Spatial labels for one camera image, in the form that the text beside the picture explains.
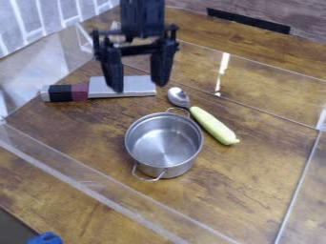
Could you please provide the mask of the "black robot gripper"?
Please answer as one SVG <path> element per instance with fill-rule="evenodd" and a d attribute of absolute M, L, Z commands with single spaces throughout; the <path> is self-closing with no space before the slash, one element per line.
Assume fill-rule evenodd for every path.
<path fill-rule="evenodd" d="M 178 51 L 175 24 L 164 24 L 164 0 L 120 0 L 121 27 L 117 30 L 93 30 L 95 59 L 100 61 L 107 85 L 123 92 L 121 56 L 151 54 L 152 82 L 164 87 L 170 81 L 174 57 Z M 109 35 L 123 35 L 131 44 L 135 38 L 156 37 L 151 44 L 117 48 Z"/>

